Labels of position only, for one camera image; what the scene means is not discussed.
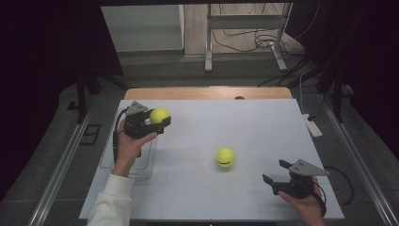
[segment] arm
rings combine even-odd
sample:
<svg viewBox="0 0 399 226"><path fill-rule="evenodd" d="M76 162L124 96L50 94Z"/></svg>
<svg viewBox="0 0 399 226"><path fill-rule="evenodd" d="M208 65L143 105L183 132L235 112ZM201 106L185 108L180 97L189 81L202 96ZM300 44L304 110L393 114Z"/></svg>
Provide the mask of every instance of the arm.
<svg viewBox="0 0 399 226"><path fill-rule="evenodd" d="M106 182L105 189L97 196L88 216L88 225L129 225L132 199L130 192L133 179L128 178L130 168L135 163L141 147L156 138L149 134L141 139L132 139L121 130L118 134L118 159L114 170Z"/></svg>
<svg viewBox="0 0 399 226"><path fill-rule="evenodd" d="M313 181L317 184L316 177L313 177ZM317 185L314 185L314 192L321 197L320 189ZM298 214L309 226L326 225L322 217L322 210L319 202L313 196L299 200L282 191L279 191L279 195L296 209Z"/></svg>

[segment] white sleeve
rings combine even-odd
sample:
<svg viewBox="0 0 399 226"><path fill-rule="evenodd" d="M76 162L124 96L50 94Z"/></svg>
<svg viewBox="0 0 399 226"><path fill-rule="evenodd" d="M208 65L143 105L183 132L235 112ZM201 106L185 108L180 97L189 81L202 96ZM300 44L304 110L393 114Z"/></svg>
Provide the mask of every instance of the white sleeve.
<svg viewBox="0 0 399 226"><path fill-rule="evenodd" d="M110 174L88 215L88 225L129 225L133 179Z"/></svg>

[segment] tennis ball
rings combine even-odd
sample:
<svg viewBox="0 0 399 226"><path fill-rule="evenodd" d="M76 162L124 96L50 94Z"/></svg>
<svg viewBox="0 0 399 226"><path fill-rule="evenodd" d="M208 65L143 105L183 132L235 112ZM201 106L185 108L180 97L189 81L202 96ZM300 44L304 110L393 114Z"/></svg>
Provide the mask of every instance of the tennis ball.
<svg viewBox="0 0 399 226"><path fill-rule="evenodd" d="M235 161L235 153L231 148L220 148L216 153L216 163L220 167L228 168Z"/></svg>
<svg viewBox="0 0 399 226"><path fill-rule="evenodd" d="M154 109L151 112L150 122L151 123L159 123L159 122L162 122L162 120L166 119L167 117L170 117L170 113L163 107L159 107L159 108Z"/></svg>

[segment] wall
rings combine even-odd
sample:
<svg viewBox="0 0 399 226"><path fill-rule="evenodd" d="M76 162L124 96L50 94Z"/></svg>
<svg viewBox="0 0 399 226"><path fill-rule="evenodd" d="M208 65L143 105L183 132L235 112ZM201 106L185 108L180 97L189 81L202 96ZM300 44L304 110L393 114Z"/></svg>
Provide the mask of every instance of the wall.
<svg viewBox="0 0 399 226"><path fill-rule="evenodd" d="M182 8L102 7L117 52L183 50Z"/></svg>

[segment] hand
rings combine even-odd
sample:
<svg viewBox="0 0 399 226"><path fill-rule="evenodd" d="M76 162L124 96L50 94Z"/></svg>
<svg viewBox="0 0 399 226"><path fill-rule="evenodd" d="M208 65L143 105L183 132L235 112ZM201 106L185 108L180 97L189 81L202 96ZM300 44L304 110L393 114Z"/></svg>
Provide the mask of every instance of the hand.
<svg viewBox="0 0 399 226"><path fill-rule="evenodd" d="M314 176L313 181L317 184L317 178ZM314 192L321 197L320 189L317 185L314 185ZM279 191L279 196L290 203L309 226L326 225L323 221L320 204L312 195L305 199L299 200L285 192Z"/></svg>
<svg viewBox="0 0 399 226"><path fill-rule="evenodd" d="M157 134L148 134L143 138L134 139L125 135L123 131L124 120L120 122L120 128L118 129L118 159L115 162L113 174L118 176L129 176L130 168L135 163L138 154L141 151L141 147L153 139L156 138Z"/></svg>

